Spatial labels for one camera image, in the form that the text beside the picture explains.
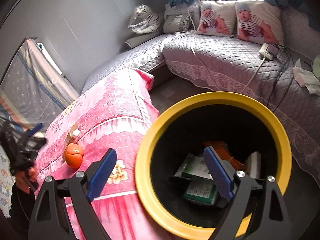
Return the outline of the left hand orange glove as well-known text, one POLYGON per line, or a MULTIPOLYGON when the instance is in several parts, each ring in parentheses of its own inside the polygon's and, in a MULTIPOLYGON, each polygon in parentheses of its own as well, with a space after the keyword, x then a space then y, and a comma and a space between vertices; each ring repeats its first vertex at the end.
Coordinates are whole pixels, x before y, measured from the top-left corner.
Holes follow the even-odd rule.
POLYGON ((37 182, 38 177, 38 171, 37 168, 31 167, 27 171, 16 171, 15 178, 16 178, 16 186, 22 190, 23 192, 29 194, 30 193, 30 187, 27 180, 31 182, 37 182))

